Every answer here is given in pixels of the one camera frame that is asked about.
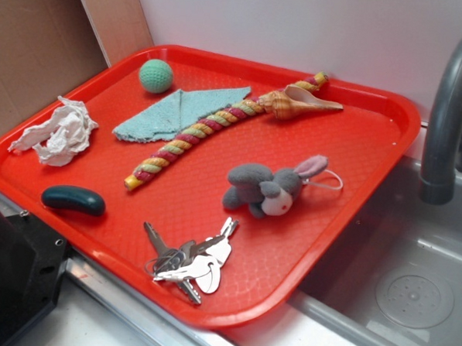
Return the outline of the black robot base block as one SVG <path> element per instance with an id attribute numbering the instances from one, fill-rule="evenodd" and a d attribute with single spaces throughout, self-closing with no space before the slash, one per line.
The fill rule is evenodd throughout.
<path id="1" fill-rule="evenodd" d="M 57 305 L 67 240 L 28 212 L 0 211 L 0 346 L 9 346 Z"/>

